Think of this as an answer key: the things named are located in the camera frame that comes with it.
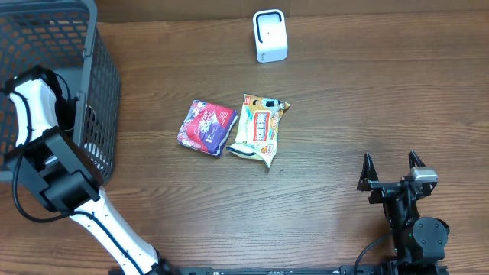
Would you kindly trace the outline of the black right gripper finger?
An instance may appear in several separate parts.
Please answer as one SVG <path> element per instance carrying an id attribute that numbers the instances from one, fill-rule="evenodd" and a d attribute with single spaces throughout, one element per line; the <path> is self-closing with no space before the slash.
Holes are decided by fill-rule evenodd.
<path id="1" fill-rule="evenodd" d="M 364 155 L 363 167 L 358 181 L 358 191 L 371 191 L 379 183 L 373 160 L 369 153 Z"/>
<path id="2" fill-rule="evenodd" d="M 421 161 L 419 156 L 414 150 L 411 150 L 408 153 L 408 163 L 409 163 L 409 168 L 412 169 L 414 167 L 424 167 L 425 164 Z"/>

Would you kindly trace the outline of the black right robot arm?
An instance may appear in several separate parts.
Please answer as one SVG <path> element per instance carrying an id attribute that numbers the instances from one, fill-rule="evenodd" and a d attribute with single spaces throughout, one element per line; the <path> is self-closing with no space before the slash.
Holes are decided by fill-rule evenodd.
<path id="1" fill-rule="evenodd" d="M 369 192 L 370 204 L 381 204 L 390 232 L 370 243 L 358 255 L 353 274 L 447 274 L 438 262 L 445 258 L 450 228 L 439 218 L 423 218 L 416 202 L 430 196 L 438 184 L 438 175 L 426 166 L 415 151 L 408 154 L 409 172 L 397 183 L 381 183 L 370 154 L 364 155 L 357 190 Z M 390 238 L 392 257 L 372 267 L 360 265 L 366 253 Z"/>

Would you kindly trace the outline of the yellow snack bag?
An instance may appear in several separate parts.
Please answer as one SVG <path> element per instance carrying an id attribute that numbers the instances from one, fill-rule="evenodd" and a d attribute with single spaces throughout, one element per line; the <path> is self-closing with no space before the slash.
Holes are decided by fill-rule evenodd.
<path id="1" fill-rule="evenodd" d="M 235 142 L 226 147 L 238 157 L 264 161 L 270 169 L 277 153 L 278 128 L 290 104 L 267 97 L 244 94 Z"/>

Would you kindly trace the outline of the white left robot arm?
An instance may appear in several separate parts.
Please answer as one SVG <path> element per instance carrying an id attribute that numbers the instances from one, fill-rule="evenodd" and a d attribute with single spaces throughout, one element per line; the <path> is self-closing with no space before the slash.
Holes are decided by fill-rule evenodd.
<path id="1" fill-rule="evenodd" d="M 103 188 L 103 176 L 70 138 L 74 108 L 65 80 L 40 65 L 5 82 L 18 137 L 5 155 L 18 212 L 35 223 L 70 218 L 83 226 L 120 266 L 122 274 L 172 274 L 173 268 L 122 218 Z"/>

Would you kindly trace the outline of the purple red snack pack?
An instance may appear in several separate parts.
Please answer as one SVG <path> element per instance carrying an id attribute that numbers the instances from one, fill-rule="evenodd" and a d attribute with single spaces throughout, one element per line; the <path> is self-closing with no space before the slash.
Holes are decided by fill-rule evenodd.
<path id="1" fill-rule="evenodd" d="M 228 136 L 237 121 L 236 110 L 194 100 L 184 119 L 177 142 L 215 157 L 221 157 Z"/>

